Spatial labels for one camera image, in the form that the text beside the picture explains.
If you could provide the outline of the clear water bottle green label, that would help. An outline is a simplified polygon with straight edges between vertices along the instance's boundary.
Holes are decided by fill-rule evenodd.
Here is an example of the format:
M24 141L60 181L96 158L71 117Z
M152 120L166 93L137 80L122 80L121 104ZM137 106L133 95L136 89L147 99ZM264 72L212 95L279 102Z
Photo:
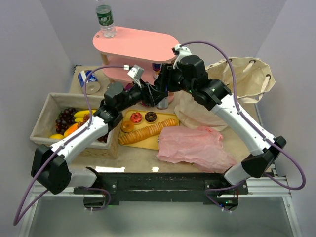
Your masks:
M112 8L105 0L97 0L95 12L103 36L106 38L114 37L116 34L116 26L114 24Z

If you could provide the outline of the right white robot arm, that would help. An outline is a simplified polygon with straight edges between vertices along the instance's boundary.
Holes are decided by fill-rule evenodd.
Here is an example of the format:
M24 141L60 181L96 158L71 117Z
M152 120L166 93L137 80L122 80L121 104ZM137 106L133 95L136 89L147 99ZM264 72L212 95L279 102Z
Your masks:
M243 141L250 154L224 173L224 180L230 185L237 185L250 177L262 177L286 145L282 136L270 134L240 104L235 103L231 90L222 81L209 78L204 61L196 55L185 56L175 66L162 64L154 85L164 93L180 90L189 93L198 104L221 118Z

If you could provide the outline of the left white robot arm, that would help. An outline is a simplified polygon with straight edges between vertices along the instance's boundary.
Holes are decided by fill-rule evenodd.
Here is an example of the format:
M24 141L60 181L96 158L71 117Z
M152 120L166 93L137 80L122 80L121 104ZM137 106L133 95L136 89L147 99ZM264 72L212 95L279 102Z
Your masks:
M123 110L141 101L155 106L167 96L165 86L142 80L130 90L125 90L119 82L109 84L100 107L88 122L61 141L36 149L31 170L33 180L53 194L67 187L92 187L97 180L96 172L89 168L70 170L72 161L91 143L112 131L122 121Z

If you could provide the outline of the purple snack packet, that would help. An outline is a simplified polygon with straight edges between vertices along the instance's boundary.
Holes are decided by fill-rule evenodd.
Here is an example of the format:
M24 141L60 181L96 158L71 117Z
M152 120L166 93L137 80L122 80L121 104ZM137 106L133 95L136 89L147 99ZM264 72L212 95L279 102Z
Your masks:
M129 84L124 88L124 91L125 91L126 93L129 93L129 94L130 94L130 93L133 93L133 92L135 91L136 87L137 87L137 85L129 83Z

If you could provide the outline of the blue silver Red Bull can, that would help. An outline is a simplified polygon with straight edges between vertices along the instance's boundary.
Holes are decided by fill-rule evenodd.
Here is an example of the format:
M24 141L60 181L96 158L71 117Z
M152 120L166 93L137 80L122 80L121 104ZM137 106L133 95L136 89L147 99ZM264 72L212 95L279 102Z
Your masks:
M159 74L161 71L161 64L153 63L152 69L153 69L153 78L154 78L154 80L156 80L159 77Z

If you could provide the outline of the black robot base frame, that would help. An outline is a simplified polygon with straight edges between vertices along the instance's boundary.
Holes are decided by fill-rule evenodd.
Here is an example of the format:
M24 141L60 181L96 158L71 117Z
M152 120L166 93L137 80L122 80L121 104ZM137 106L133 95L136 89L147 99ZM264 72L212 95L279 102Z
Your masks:
M232 188L216 173L105 173L97 172L91 188L77 187L87 208L135 202L219 203L230 211L238 207L239 196L248 194L246 181Z

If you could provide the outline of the pink plastic bag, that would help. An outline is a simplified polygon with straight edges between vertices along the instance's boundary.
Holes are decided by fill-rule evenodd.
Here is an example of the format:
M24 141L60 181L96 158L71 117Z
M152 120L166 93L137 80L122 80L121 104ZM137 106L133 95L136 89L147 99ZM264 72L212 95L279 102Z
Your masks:
M163 142L157 154L159 160L192 163L201 171L211 173L224 173L237 164L224 150L222 134L211 127L166 127L160 136Z

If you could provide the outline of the cream canvas tote bag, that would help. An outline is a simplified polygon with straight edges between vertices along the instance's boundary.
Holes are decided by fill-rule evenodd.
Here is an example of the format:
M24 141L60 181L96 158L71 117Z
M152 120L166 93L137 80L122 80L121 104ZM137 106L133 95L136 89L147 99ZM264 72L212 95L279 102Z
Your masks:
M242 104L256 104L265 93L269 92L276 83L270 66L258 58L232 57L231 65L234 68L236 82L233 83L232 72L228 62L223 59L206 67L210 79L221 80L230 90L237 89L237 100ZM215 106L209 111L205 106L198 104L191 94L180 92L179 101L174 112L181 123L189 128L200 126L213 127L217 131L225 129L231 122L231 113L239 116L233 108L234 100L230 96L227 106Z

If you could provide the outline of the silver purple drink can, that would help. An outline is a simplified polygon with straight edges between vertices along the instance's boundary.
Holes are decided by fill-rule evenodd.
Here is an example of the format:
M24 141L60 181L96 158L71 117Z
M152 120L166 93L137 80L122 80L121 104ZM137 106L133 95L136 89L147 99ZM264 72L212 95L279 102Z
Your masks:
M169 98L168 96L163 98L160 102L157 103L156 107L161 110L167 109L169 106Z

